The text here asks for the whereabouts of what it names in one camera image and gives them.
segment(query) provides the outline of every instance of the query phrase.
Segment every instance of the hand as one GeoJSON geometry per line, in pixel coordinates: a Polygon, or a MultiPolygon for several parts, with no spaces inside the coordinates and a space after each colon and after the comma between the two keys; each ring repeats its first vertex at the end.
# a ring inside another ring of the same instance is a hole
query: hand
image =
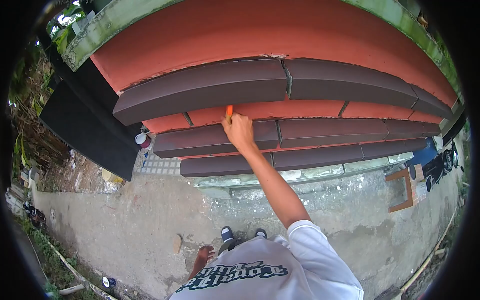
{"type": "Polygon", "coordinates": [[[202,264],[202,268],[205,267],[207,265],[207,263],[209,261],[211,261],[213,259],[213,257],[215,256],[215,250],[213,248],[213,246],[203,246],[200,248],[200,250],[198,251],[198,255],[197,255],[197,259],[195,261],[195,264],[199,263],[199,264],[202,264]]]}
{"type": "Polygon", "coordinates": [[[222,119],[223,130],[227,134],[228,140],[241,153],[258,149],[253,140],[252,120],[236,112],[232,115],[232,123],[229,124],[225,118],[222,119]]]}
{"type": "Polygon", "coordinates": [[[203,246],[200,248],[198,251],[197,259],[193,263],[193,270],[190,276],[188,277],[188,280],[192,279],[195,277],[195,275],[198,274],[205,266],[207,263],[209,263],[213,257],[215,256],[215,250],[213,249],[213,246],[203,246]]]}

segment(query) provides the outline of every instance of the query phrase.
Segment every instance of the paint can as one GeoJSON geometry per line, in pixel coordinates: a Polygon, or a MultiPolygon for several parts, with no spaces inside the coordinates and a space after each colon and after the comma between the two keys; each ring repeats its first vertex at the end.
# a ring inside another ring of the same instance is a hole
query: paint can
{"type": "Polygon", "coordinates": [[[150,146],[152,140],[150,140],[150,138],[145,133],[141,133],[135,136],[135,142],[143,149],[146,149],[150,146]]]}
{"type": "Polygon", "coordinates": [[[103,277],[102,282],[106,288],[114,287],[117,285],[117,281],[114,278],[103,277]]]}

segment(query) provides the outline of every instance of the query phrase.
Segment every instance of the slipper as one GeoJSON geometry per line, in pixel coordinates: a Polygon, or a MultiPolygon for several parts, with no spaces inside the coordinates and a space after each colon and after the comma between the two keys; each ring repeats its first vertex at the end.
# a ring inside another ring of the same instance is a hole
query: slipper
{"type": "Polygon", "coordinates": [[[233,231],[229,226],[225,226],[222,228],[222,240],[223,242],[233,240],[233,231]]]}
{"type": "Polygon", "coordinates": [[[255,232],[256,237],[264,237],[265,239],[267,238],[267,232],[261,228],[258,228],[257,231],[255,232]]]}
{"type": "Polygon", "coordinates": [[[179,234],[175,234],[173,236],[173,253],[178,254],[180,253],[181,248],[181,236],[179,234]]]}

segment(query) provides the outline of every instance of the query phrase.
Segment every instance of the white tile floor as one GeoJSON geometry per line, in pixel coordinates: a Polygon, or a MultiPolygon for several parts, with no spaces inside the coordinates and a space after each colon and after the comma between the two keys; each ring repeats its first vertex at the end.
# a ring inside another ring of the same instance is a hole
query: white tile floor
{"type": "Polygon", "coordinates": [[[180,176],[180,160],[178,158],[159,158],[149,152],[144,166],[134,170],[134,173],[180,176]]]}

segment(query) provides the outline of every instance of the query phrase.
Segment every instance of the paintbrush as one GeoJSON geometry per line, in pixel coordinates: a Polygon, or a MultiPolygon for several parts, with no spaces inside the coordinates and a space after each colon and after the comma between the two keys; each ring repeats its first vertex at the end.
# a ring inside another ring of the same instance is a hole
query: paintbrush
{"type": "Polygon", "coordinates": [[[225,119],[229,124],[232,123],[232,115],[233,115],[233,105],[227,105],[227,113],[225,115],[225,119]]]}

